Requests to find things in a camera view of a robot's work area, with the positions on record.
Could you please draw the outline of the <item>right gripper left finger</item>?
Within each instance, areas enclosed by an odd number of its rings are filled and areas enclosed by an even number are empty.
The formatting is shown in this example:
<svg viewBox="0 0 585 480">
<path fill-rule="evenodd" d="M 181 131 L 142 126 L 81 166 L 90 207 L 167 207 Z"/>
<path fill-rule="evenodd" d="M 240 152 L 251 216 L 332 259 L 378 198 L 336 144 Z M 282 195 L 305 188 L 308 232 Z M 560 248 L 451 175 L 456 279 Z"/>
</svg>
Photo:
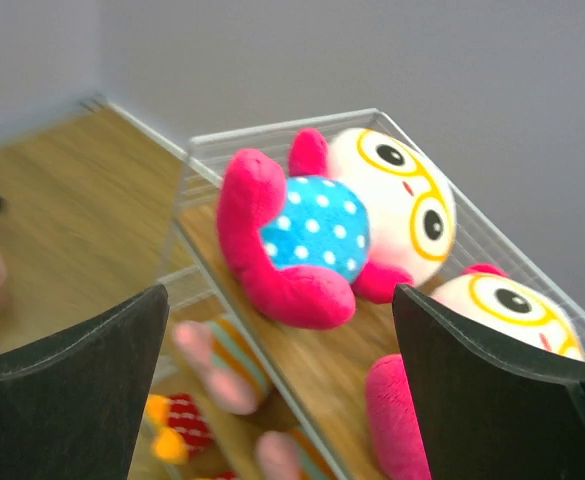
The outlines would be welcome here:
<svg viewBox="0 0 585 480">
<path fill-rule="evenodd" d="M 0 354 L 0 479 L 125 479 L 169 313 L 154 285 Z"/>
</svg>

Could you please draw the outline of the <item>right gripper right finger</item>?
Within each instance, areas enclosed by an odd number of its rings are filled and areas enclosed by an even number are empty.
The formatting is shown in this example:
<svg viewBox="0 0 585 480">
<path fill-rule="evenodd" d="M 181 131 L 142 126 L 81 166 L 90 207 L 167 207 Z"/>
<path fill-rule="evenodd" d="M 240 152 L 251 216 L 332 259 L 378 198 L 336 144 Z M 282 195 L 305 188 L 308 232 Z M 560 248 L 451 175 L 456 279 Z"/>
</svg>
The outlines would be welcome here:
<svg viewBox="0 0 585 480">
<path fill-rule="evenodd" d="M 435 479 L 585 479 L 585 362 L 399 286 L 393 315 Z"/>
</svg>

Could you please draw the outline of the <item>white panda plush with glasses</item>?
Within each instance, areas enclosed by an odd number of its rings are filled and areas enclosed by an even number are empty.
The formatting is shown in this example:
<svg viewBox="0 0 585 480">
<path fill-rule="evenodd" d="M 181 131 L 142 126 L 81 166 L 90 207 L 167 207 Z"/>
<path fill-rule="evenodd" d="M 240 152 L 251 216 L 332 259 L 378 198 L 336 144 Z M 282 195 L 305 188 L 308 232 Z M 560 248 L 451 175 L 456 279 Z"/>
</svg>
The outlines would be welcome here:
<svg viewBox="0 0 585 480">
<path fill-rule="evenodd" d="M 565 311 L 543 294 L 490 264 L 476 264 L 430 297 L 448 309 L 539 349 L 585 361 L 581 341 Z M 431 477 L 400 354 L 377 360 L 366 378 L 372 444 L 390 479 Z"/>
</svg>

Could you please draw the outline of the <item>yellow frog plush back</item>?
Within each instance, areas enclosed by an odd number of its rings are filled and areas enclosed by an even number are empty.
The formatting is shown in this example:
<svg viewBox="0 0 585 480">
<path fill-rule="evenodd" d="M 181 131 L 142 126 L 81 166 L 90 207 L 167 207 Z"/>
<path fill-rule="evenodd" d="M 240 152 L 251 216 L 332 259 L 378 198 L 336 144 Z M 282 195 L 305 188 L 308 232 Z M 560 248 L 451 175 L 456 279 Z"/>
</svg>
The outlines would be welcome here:
<svg viewBox="0 0 585 480">
<path fill-rule="evenodd" d="M 214 441 L 194 398 L 188 393 L 150 394 L 146 418 L 154 428 L 152 451 L 169 464 L 185 464 Z"/>
</svg>

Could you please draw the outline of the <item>pink plush face down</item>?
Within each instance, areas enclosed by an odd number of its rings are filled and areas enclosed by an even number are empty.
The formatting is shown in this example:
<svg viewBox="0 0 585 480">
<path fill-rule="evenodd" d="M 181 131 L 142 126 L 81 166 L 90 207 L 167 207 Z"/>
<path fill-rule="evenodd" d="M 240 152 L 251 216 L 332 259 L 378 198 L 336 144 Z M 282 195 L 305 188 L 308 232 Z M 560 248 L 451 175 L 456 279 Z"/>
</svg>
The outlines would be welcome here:
<svg viewBox="0 0 585 480">
<path fill-rule="evenodd" d="M 250 415 L 272 391 L 269 375 L 232 320 L 182 321 L 174 327 L 173 339 L 219 408 Z"/>
</svg>

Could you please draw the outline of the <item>pink frog plush striped shirt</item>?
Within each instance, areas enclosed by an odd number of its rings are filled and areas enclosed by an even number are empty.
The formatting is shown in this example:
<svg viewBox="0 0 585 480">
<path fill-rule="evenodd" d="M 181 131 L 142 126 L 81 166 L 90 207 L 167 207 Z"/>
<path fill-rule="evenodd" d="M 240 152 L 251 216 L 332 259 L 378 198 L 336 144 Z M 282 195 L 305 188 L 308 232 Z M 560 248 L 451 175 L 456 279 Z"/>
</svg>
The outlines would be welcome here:
<svg viewBox="0 0 585 480">
<path fill-rule="evenodd" d="M 333 470 L 301 426 L 262 434 L 256 442 L 255 457 L 265 479 L 336 479 Z"/>
</svg>

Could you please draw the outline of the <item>white panda plush blue dress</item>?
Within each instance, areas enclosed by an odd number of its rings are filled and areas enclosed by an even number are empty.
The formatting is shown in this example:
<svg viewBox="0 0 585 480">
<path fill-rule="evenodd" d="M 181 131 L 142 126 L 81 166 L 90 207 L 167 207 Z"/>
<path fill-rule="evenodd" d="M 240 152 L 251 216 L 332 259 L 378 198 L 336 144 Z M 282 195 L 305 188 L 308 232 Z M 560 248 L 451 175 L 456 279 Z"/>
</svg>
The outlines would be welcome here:
<svg viewBox="0 0 585 480">
<path fill-rule="evenodd" d="M 295 137 L 286 165 L 256 149 L 229 162 L 216 215 L 220 248 L 252 305 L 288 326 L 326 330 L 358 299 L 389 303 L 448 258 L 456 203 L 443 172 L 385 133 Z"/>
</svg>

